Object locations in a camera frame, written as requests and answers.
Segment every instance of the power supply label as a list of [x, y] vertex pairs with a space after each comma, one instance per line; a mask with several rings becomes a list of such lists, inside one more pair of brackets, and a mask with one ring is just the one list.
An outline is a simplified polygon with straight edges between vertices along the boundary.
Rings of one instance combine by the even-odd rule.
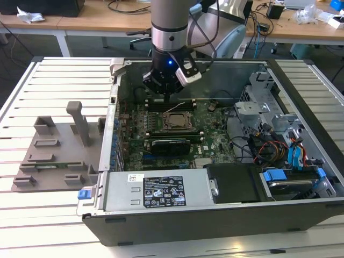
[[182, 176], [145, 177], [144, 207], [186, 206]]

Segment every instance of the blue latch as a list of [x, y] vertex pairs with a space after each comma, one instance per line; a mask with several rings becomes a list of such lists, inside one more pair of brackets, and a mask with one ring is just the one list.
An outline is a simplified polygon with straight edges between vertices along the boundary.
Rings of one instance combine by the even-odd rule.
[[91, 199], [91, 190], [80, 190], [77, 194], [79, 200], [88, 200]]
[[301, 154], [301, 148], [298, 146], [294, 147], [292, 144], [288, 152], [288, 164], [292, 164], [292, 166], [297, 168], [298, 170], [302, 170], [302, 167], [299, 164], [300, 154]]
[[326, 177], [326, 173], [322, 168], [318, 168], [318, 174], [319, 174], [321, 179]]
[[302, 170], [302, 167], [299, 164], [300, 154], [301, 154], [300, 147], [296, 147], [295, 155], [294, 155], [294, 160], [292, 162], [292, 165], [293, 165], [293, 167], [297, 168], [297, 170]]
[[267, 182], [286, 180], [283, 169], [269, 169], [263, 173], [263, 176]]

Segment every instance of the black plastic cover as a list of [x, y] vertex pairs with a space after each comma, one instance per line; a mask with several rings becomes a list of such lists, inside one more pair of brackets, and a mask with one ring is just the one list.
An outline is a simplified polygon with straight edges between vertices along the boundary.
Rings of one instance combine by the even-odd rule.
[[259, 173], [262, 169], [252, 164], [223, 163], [205, 166], [209, 179], [216, 182], [218, 196], [214, 203], [255, 203], [272, 199], [265, 194]]

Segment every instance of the white sticker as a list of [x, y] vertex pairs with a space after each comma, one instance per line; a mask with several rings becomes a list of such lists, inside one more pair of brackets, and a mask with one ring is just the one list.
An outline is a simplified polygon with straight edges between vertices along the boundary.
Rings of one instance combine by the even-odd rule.
[[37, 169], [57, 168], [57, 166], [36, 166]]
[[145, 177], [144, 174], [129, 174], [128, 182], [143, 182], [144, 177]]

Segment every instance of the cable on desk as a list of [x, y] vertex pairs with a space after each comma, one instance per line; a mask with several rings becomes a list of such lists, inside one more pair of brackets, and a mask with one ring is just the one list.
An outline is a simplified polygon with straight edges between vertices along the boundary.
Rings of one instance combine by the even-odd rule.
[[16, 35], [14, 35], [14, 34], [9, 30], [9, 28], [7, 28], [7, 26], [6, 26], [1, 20], [0, 20], [0, 23], [2, 24], [2, 26], [4, 26], [4, 28], [5, 28], [8, 32], [11, 33], [11, 35], [12, 35], [13, 37], [15, 37], [15, 38], [18, 40], [18, 42], [26, 49], [26, 51], [27, 51], [32, 57], [34, 57], [34, 55], [31, 53], [31, 51], [28, 50], [28, 48], [18, 39], [18, 37], [16, 37]]
[[334, 82], [334, 80], [336, 79], [336, 77], [339, 75], [339, 73], [340, 73], [340, 71], [342, 71], [344, 69], [344, 65], [341, 67], [341, 68], [339, 68], [339, 70], [336, 72], [336, 74], [333, 76], [333, 78], [332, 78], [332, 80], [331, 80], [331, 82], [333, 83]]
[[[117, 5], [116, 5], [115, 8], [113, 8], [113, 7], [111, 6], [113, 3], [117, 3]], [[149, 12], [151, 12], [151, 11], [149, 10], [149, 8], [150, 8], [151, 6], [147, 6], [147, 7], [140, 8], [140, 9], [136, 9], [136, 10], [132, 10], [132, 11], [122, 11], [122, 10], [119, 10], [119, 9], [118, 9], [118, 5], [119, 5], [118, 0], [114, 0], [114, 1], [110, 2], [110, 3], [107, 5], [107, 8], [109, 8], [110, 10], [112, 10], [112, 11], [114, 11], [114, 12], [119, 12], [119, 13], [123, 13], [123, 14], [126, 14], [126, 15], [142, 15], [142, 14], [144, 14], [144, 13], [149, 13]]]
[[199, 44], [187, 46], [187, 48], [195, 49], [198, 47], [204, 47], [206, 45], [213, 43], [213, 41], [216, 39], [217, 35], [219, 34], [219, 29], [220, 29], [220, 3], [219, 3], [219, 0], [216, 0], [216, 7], [217, 7], [217, 24], [216, 24], [216, 31], [215, 31], [214, 37], [211, 40], [208, 40], [204, 43], [199, 43]]
[[273, 3], [275, 3], [275, 2], [269, 1], [269, 2], [265, 2], [265, 3], [261, 3], [261, 4], [257, 5], [256, 11], [260, 11], [260, 10], [262, 10], [264, 7], [269, 7], [269, 6], [270, 6], [271, 4], [273, 4]]
[[[197, 20], [195, 19], [195, 17], [192, 15], [191, 12], [189, 12], [189, 15], [191, 17], [191, 19], [193, 20], [193, 22], [196, 24], [196, 27], [199, 29], [199, 31], [201, 32], [201, 34], [203, 35], [203, 37], [205, 38], [205, 40], [210, 41], [208, 36], [205, 34], [205, 32], [202, 30], [202, 28], [200, 27], [200, 25], [198, 24]], [[214, 63], [214, 60], [217, 58], [217, 51], [213, 45], [213, 43], [210, 43], [210, 47], [213, 50], [213, 54], [211, 56], [211, 60], [210, 62], [207, 64], [207, 69]]]
[[268, 35], [270, 35], [273, 31], [274, 31], [274, 23], [273, 23], [273, 21], [269, 18], [269, 17], [267, 17], [266, 15], [264, 15], [263, 13], [261, 13], [261, 12], [256, 12], [256, 11], [251, 11], [252, 13], [255, 13], [255, 14], [260, 14], [260, 15], [262, 15], [265, 19], [267, 19], [267, 20], [269, 20], [269, 22], [271, 23], [271, 31], [270, 32], [267, 32], [267, 35], [266, 36], [268, 36]]

